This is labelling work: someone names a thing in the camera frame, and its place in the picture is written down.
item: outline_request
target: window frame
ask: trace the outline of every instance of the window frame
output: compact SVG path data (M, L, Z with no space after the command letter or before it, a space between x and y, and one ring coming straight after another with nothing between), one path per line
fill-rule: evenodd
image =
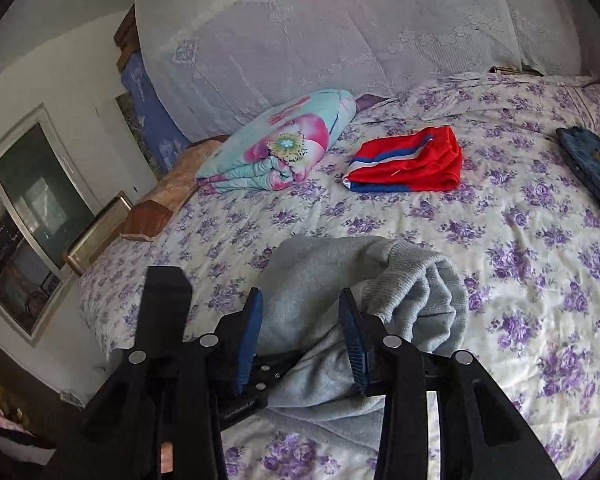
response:
M45 139L51 146L58 163L64 170L64 174L67 176L69 181L74 186L78 195L82 198L87 208L96 216L102 206L96 199L95 195L87 185L86 181L78 172L74 162L69 157L69 153L67 152L62 140L58 135L58 131L54 128L53 123L51 121L51 117L49 116L46 108L43 104L38 105L34 110L32 110L29 114L23 117L13 128L11 128L1 139L0 139L0 158L7 152L7 150L14 145L24 134L26 134L30 129L32 129L36 124L40 125L43 133L45 134ZM36 254L42 259L42 261L46 264L51 272L53 272L59 279L60 284L49 298L49 301L46 302L45 308L40 313L38 318L36 319L35 324L33 325L33 329L31 330L31 334L27 332L7 311L5 307L0 303L0 314L1 316L11 325L11 327L18 332L27 342L29 342L32 346L35 346L37 342L40 340L42 336L43 330L48 325L48 322L52 316L52 314L58 309L59 304L66 296L69 288L72 284L75 283L75 274L71 270L69 265L64 264L61 268L58 268L55 263L51 260L49 256L45 253L45 251L40 247L40 245L36 242L36 239L29 232L29 230L25 227L22 219L16 213L14 209L13 203L9 200L2 184L0 183L0 199L4 204L5 208L11 218L17 225L18 229L22 232L24 239L29 243L31 248L36 252Z

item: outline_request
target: blue gripper pad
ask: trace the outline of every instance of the blue gripper pad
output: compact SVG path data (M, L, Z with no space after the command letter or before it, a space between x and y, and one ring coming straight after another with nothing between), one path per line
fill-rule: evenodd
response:
M338 297L338 318L344 332L344 341L347 344L347 354L356 386L364 393L369 385L367 351L360 333L356 317L360 318L356 301L351 291L346 288Z
M262 325L262 293L257 288L253 287L249 292L242 315L246 319L242 320L244 332L236 355L236 373L233 382L235 395L241 394L249 382L251 365L256 354L256 343Z

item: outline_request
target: wooden headboard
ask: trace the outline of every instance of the wooden headboard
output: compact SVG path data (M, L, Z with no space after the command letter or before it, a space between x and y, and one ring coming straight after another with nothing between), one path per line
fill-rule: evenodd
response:
M138 38L138 28L136 27L136 6L132 6L122 20L118 30L113 35L113 41L120 49L118 58L118 71L122 72L126 62L129 61L131 54L140 50L140 39Z
M131 54L140 50L140 39L138 38L138 28L136 27L136 8L132 6L122 20L118 30L113 35L113 41L120 49L118 58L118 71L122 72L126 62L129 61Z

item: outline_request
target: gray towel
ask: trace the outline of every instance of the gray towel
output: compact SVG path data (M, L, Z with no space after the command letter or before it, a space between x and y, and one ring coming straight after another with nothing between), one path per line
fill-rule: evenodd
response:
M263 415L281 430L367 453L378 450L384 397L356 394L338 325L340 291L350 287L360 310L422 351L450 355L466 329L468 294L454 264L408 242L294 236L256 286L264 295L258 354L306 350Z

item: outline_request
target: pillow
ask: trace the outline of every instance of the pillow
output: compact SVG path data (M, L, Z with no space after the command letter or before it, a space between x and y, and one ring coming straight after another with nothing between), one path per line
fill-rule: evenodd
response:
M278 190L301 182L355 113L346 90L320 90L260 114L198 170L202 192Z
M127 240L155 240L171 217L196 192L199 187L196 171L225 138L207 139L180 153L176 167L131 209L120 229L120 236Z

